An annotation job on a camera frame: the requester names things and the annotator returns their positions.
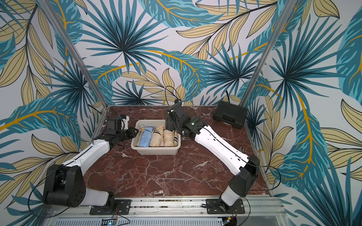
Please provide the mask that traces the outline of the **tan umbrella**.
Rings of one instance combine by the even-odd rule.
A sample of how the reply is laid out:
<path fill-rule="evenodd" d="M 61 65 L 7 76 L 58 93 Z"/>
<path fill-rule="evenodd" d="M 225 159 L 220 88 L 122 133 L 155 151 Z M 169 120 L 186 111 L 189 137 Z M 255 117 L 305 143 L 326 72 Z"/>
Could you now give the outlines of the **tan umbrella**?
<path fill-rule="evenodd" d="M 141 138 L 142 138 L 142 135 L 143 135 L 144 131 L 145 131 L 145 127 L 142 127 L 140 129 L 140 132 L 139 132 L 139 138 L 138 138 L 138 141 L 137 141 L 137 146 L 140 145 L 140 141 L 141 141 Z"/>

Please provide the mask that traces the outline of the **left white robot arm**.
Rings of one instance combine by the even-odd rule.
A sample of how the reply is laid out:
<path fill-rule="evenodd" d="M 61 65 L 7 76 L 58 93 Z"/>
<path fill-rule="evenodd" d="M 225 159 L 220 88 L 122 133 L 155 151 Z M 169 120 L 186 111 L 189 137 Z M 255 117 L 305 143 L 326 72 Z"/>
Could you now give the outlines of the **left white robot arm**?
<path fill-rule="evenodd" d="M 128 126 L 129 117 L 121 115 L 107 120 L 106 128 L 69 161 L 50 166 L 45 177 L 43 203 L 75 208 L 92 206 L 112 211 L 115 198 L 111 192 L 86 188 L 86 171 L 119 142 L 136 137 L 138 129 Z"/>

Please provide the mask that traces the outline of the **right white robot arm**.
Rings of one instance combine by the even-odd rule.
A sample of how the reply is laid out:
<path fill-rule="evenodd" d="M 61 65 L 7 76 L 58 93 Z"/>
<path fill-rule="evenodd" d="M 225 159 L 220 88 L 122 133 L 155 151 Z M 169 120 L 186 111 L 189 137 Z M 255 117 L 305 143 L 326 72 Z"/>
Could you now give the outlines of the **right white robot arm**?
<path fill-rule="evenodd" d="M 233 211 L 233 205 L 241 197 L 245 197 L 260 172 L 260 160 L 255 155 L 248 156 L 234 148 L 219 136 L 210 125 L 199 117 L 190 117 L 180 103 L 168 107 L 167 113 L 176 131 L 202 145 L 221 160 L 233 174 L 224 192 L 216 204 L 221 212 Z"/>

